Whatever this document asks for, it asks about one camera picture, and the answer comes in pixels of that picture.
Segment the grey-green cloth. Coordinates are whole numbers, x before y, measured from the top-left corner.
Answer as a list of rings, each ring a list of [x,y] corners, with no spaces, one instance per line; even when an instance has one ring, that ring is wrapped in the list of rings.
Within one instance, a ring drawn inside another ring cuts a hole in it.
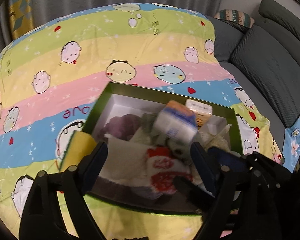
[[[157,130],[154,128],[154,122],[157,117],[157,113],[143,114],[141,117],[142,131],[150,137],[153,145],[168,147],[175,158],[179,159],[186,165],[190,165],[192,162],[190,148],[194,140],[192,139],[190,142],[184,143],[179,140],[172,139],[165,133]]]

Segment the beige tree tissue pack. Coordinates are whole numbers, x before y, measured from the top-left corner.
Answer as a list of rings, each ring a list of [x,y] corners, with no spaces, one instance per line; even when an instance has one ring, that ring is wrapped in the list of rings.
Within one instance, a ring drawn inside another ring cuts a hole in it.
[[[206,124],[212,116],[211,105],[207,105],[192,99],[187,99],[185,106],[195,114],[198,129]]]

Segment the blue tissue pack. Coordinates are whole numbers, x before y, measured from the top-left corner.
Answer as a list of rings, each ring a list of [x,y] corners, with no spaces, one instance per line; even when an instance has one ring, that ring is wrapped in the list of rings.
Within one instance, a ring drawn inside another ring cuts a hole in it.
[[[189,144],[198,131],[195,113],[174,100],[158,113],[153,128],[183,144]]]

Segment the yellow fluffy towel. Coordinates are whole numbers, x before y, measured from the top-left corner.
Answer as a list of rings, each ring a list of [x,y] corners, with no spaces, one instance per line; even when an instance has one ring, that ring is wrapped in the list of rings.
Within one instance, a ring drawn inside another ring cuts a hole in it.
[[[204,150],[208,150],[211,147],[216,147],[220,150],[230,153],[230,145],[225,139],[225,136],[229,133],[231,125],[226,125],[217,135],[213,135],[202,129],[199,130],[200,137],[202,139],[202,146]]]

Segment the blue floral cloth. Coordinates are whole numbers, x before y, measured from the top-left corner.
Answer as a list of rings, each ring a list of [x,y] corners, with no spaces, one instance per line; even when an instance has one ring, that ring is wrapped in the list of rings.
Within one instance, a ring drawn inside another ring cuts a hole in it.
[[[285,159],[283,166],[293,172],[300,157],[300,116],[290,128],[285,129],[282,154]]]

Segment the yellow sponge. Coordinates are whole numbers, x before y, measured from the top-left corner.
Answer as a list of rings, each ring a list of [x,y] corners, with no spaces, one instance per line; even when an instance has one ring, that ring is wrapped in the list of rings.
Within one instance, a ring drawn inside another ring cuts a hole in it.
[[[78,165],[85,156],[93,151],[96,145],[96,140],[90,134],[75,131],[70,138],[59,171],[64,172],[69,166]]]

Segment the red white patterned cloth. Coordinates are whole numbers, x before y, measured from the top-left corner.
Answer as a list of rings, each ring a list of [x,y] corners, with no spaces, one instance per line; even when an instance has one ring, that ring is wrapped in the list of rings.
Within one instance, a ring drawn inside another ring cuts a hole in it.
[[[183,177],[193,182],[190,168],[174,158],[169,148],[149,148],[146,165],[150,185],[158,193],[175,194],[177,191],[173,183],[175,177]]]

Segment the cream fluffy towel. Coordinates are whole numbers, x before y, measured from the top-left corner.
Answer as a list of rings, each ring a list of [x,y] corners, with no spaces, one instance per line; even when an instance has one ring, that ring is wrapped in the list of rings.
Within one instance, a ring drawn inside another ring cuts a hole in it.
[[[155,149],[148,134],[139,128],[129,141],[107,135],[108,156],[99,174],[111,182],[140,187],[150,186],[147,150]]]

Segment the green cardboard box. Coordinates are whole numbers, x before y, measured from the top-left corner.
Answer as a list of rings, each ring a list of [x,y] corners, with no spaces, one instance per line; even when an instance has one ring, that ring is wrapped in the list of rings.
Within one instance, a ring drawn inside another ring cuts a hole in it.
[[[209,212],[215,204],[215,176],[200,178],[191,151],[242,154],[233,109],[212,105],[201,125],[186,111],[173,116],[169,102],[205,102],[133,85],[106,85],[83,130],[104,142],[108,155],[89,195],[107,203],[143,212],[191,215]]]

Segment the purple cloth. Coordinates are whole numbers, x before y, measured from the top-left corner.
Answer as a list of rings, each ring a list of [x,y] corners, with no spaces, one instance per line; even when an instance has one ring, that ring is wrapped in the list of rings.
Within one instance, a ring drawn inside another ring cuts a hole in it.
[[[106,134],[129,141],[141,126],[141,118],[134,114],[115,116],[99,131],[97,138],[108,141]]]

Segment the dark grey sofa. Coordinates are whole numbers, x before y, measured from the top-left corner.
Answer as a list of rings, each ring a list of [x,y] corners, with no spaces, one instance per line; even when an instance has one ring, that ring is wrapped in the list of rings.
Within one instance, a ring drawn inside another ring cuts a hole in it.
[[[262,0],[248,28],[209,17],[215,28],[215,57],[257,109],[283,148],[285,129],[300,116],[300,19],[275,0]]]

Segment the colourful cartoon bedsheet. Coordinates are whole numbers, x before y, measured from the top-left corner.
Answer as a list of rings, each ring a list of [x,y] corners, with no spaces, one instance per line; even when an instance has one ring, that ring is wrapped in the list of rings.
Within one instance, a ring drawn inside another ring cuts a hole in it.
[[[244,153],[283,159],[270,123],[221,66],[241,40],[229,25],[161,4],[117,4],[50,21],[0,54],[0,218],[13,236],[32,179],[57,171],[110,82],[231,107]]]

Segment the striped throw pillow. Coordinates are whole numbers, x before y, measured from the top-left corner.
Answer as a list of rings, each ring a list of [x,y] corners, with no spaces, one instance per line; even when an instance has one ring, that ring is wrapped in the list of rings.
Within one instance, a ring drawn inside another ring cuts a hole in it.
[[[255,20],[250,15],[245,12],[232,9],[220,10],[217,14],[215,14],[214,18],[233,25],[234,27],[248,29],[250,29],[255,23]]]

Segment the yellow patterned curtain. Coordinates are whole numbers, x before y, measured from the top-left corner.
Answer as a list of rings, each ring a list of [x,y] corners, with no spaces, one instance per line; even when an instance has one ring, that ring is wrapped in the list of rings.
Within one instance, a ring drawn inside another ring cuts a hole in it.
[[[8,0],[8,12],[14,40],[34,28],[32,0]]]

